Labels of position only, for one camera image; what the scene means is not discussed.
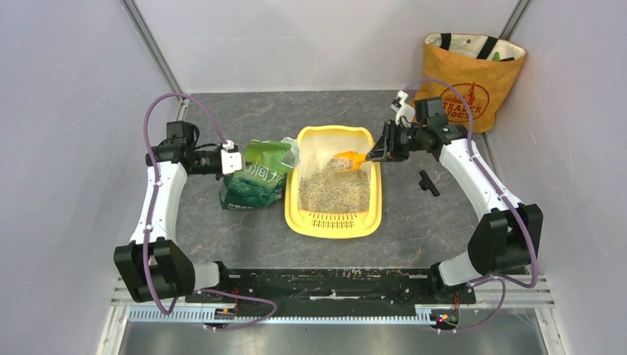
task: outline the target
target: orange scoop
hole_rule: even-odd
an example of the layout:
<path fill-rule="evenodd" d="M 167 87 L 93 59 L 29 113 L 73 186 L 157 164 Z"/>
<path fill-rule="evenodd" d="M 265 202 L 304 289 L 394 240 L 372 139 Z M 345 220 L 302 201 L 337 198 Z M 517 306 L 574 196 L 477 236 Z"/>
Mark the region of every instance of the orange scoop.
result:
<path fill-rule="evenodd" d="M 336 163 L 338 172 L 353 172 L 362 165 L 366 161 L 366 153 L 359 154 L 358 152 L 343 152 L 338 153 L 333 156 L 331 160 L 346 160 L 347 163 Z"/>

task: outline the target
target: yellow tray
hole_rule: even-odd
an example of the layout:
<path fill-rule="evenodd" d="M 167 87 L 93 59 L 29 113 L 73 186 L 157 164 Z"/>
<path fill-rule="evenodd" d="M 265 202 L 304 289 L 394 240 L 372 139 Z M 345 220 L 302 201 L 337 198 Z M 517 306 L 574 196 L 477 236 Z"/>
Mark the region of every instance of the yellow tray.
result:
<path fill-rule="evenodd" d="M 367 140 L 368 147 L 374 145 L 372 135 L 367 129 L 346 126 L 305 127 L 298 134 L 298 144 L 300 145 L 305 138 L 317 135 L 360 137 Z M 335 153 L 355 149 L 357 148 L 339 150 Z M 299 168 L 294 169 L 289 174 L 285 190 L 285 220 L 296 233 L 311 237 L 347 239 L 365 237 L 379 227 L 382 211 L 381 168 L 379 163 L 367 162 L 361 167 L 361 169 L 370 170 L 366 170 L 370 177 L 370 206 L 367 212 L 359 213 L 333 214 L 299 209 L 299 169 L 306 169 L 302 160 Z"/>

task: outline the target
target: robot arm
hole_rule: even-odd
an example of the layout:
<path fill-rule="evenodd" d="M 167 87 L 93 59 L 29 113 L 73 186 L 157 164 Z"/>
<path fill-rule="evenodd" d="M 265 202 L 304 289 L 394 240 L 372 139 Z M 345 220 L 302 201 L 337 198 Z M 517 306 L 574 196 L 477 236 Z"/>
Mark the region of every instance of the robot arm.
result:
<path fill-rule="evenodd" d="M 529 250 L 520 226 L 501 198 L 507 196 L 517 206 L 532 237 L 536 254 L 540 244 L 542 211 L 535 204 L 524 205 L 518 197 L 509 193 L 477 153 L 474 142 L 475 155 L 470 155 L 466 128 L 461 124 L 448 124 L 441 98 L 416 101 L 417 123 L 409 123 L 409 120 L 399 117 L 407 117 L 413 111 L 406 99 L 407 94 L 401 91 L 392 101 L 392 108 L 397 111 L 396 119 L 385 123 L 383 134 L 368 152 L 367 160 L 404 161 L 409 158 L 410 152 L 423 150 L 431 153 L 458 181 L 479 219 L 467 250 L 432 266 L 432 277 L 438 284 L 436 288 L 460 285 L 493 272 L 529 264 Z M 474 160 L 479 160 L 504 192 L 503 195 L 497 194 Z"/>
<path fill-rule="evenodd" d="M 176 219 L 180 194 L 189 175 L 215 175 L 220 179 L 243 168 L 243 156 L 232 141 L 199 150 L 200 130 L 183 121 L 168 122 L 167 139 L 152 147 L 160 174 L 159 192 L 149 228 L 149 257 L 152 282 L 160 299 L 187 296 L 193 290 L 213 287 L 220 281 L 219 263 L 194 265 L 176 246 Z M 142 245 L 146 216 L 155 185 L 155 168 L 148 155 L 148 185 L 137 228 L 130 243 L 115 249 L 114 262 L 135 302 L 152 300 L 143 273 Z"/>

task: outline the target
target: white bag lining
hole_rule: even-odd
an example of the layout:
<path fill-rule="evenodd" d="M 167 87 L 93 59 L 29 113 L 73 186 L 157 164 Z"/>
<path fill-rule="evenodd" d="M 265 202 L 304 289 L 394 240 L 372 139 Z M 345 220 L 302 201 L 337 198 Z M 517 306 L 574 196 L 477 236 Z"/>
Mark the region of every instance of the white bag lining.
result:
<path fill-rule="evenodd" d="M 459 53 L 461 55 L 465 55 L 470 58 L 477 58 L 477 55 L 481 51 L 481 48 L 484 47 L 488 36 L 486 35 L 458 35 L 453 33 L 451 35 L 451 45 L 449 47 L 449 52 Z M 424 40 L 424 43 L 431 44 L 436 47 L 440 47 L 442 45 L 442 36 L 440 33 L 431 33 Z M 498 40 L 496 45 L 492 49 L 492 52 L 488 55 L 488 61 L 494 58 L 494 53 L 498 52 L 499 58 L 501 60 L 509 57 L 514 57 L 514 59 L 518 59 L 525 55 L 526 51 L 523 48 L 515 44 L 511 44 L 508 41 Z"/>

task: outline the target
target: gray reflective floor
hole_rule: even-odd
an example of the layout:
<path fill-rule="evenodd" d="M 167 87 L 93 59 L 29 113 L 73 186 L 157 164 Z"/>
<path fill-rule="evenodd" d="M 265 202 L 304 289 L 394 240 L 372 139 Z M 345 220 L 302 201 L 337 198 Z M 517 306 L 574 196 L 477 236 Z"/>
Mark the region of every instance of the gray reflective floor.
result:
<path fill-rule="evenodd" d="M 463 324 L 486 317 L 462 311 Z M 484 327 L 438 335 L 411 325 L 255 325 L 214 334 L 201 325 L 129 323 L 120 354 L 547 354 L 533 311 L 503 311 Z"/>
<path fill-rule="evenodd" d="M 395 91 L 263 92 L 196 95 L 213 112 L 227 139 L 295 138 L 304 126 L 363 126 L 378 139 L 394 118 Z M 217 142 L 208 118 L 193 103 L 186 121 L 200 127 L 201 143 Z M 480 148 L 483 137 L 476 137 Z M 418 186 L 426 170 L 441 192 Z M 229 268 L 428 267 L 465 250 L 477 224 L 472 206 L 433 156 L 413 153 L 403 163 L 382 164 L 383 218 L 379 229 L 353 240 L 324 240 L 294 233 L 283 203 L 255 212 L 223 211 L 221 183 L 191 176 L 180 199 L 177 244 L 195 262 L 222 260 Z"/>

